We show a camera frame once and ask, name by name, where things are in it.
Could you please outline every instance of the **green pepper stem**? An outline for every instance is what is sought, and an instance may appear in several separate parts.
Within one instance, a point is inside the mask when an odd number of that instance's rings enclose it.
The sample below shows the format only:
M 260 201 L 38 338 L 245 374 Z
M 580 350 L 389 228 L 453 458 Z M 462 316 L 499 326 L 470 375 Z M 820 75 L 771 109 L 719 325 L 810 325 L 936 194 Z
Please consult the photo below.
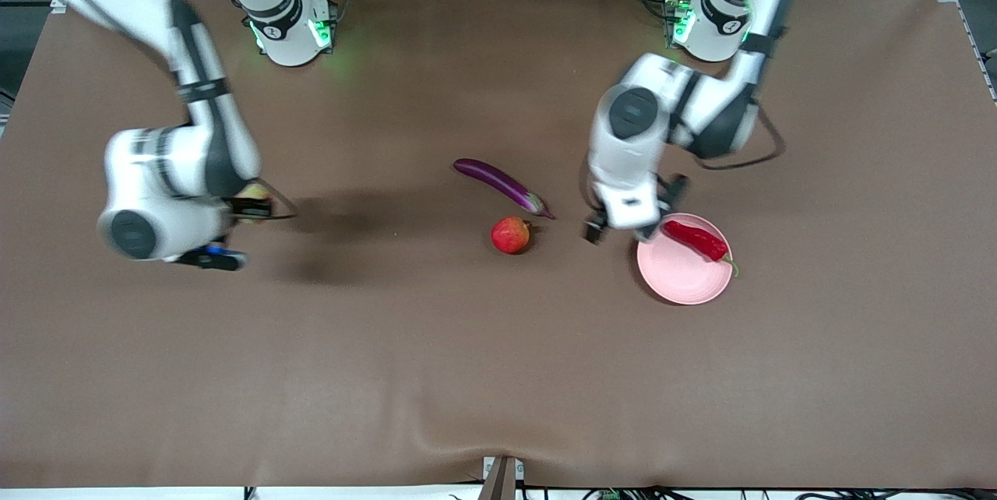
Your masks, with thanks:
M 734 259 L 731 259 L 730 255 L 723 255 L 720 257 L 720 260 L 734 267 L 734 277 L 741 276 L 741 269 L 738 268 L 738 264 L 734 262 Z

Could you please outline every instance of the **pink plate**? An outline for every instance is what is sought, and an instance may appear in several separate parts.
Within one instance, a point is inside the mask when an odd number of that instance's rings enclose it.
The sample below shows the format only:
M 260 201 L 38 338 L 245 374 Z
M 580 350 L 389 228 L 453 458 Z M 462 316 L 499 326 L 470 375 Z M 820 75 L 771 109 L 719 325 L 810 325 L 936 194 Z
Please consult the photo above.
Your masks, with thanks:
M 702 217 L 691 213 L 670 213 L 664 222 L 669 220 L 700 227 L 727 242 L 724 234 Z M 712 262 L 694 248 L 673 240 L 660 230 L 651 241 L 637 245 L 637 266 L 651 290 L 680 305 L 706 304 L 718 297 L 730 283 L 734 272 L 729 263 Z

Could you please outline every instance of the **red apple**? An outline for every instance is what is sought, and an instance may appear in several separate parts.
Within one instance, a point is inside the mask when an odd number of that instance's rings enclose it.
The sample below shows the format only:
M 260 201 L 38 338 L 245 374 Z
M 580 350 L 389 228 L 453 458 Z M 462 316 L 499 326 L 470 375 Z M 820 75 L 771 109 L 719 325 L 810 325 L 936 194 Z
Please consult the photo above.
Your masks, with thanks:
M 507 255 L 515 255 L 530 244 L 530 225 L 519 217 L 503 217 L 491 228 L 491 244 Z

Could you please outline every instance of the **purple eggplant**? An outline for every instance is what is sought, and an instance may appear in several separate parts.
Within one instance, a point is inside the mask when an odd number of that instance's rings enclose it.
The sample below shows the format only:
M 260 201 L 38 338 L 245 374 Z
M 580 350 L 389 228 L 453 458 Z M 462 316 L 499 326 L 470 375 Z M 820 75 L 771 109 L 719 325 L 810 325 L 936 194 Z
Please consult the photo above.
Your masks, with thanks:
M 503 173 L 498 167 L 488 165 L 481 160 L 459 159 L 453 162 L 453 169 L 456 169 L 458 173 L 466 174 L 467 177 L 476 178 L 481 183 L 490 185 L 534 216 L 549 217 L 551 220 L 555 218 L 544 199 L 535 195 L 534 192 L 528 191 L 526 187 L 517 183 L 515 178 Z

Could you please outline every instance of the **chili pepper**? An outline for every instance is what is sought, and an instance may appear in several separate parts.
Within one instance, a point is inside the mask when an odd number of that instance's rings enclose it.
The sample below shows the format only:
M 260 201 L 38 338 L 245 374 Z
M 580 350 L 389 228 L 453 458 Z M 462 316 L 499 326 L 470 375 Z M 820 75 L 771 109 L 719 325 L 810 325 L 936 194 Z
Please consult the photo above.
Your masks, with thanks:
M 741 273 L 737 263 L 731 259 L 731 249 L 727 247 L 726 242 L 722 238 L 715 236 L 715 234 L 701 230 L 698 227 L 680 224 L 676 220 L 665 222 L 661 230 L 662 233 L 668 234 L 674 240 L 684 242 L 685 245 L 694 248 L 698 252 L 702 252 L 710 261 L 729 262 L 734 267 L 734 277 L 738 277 L 738 274 Z

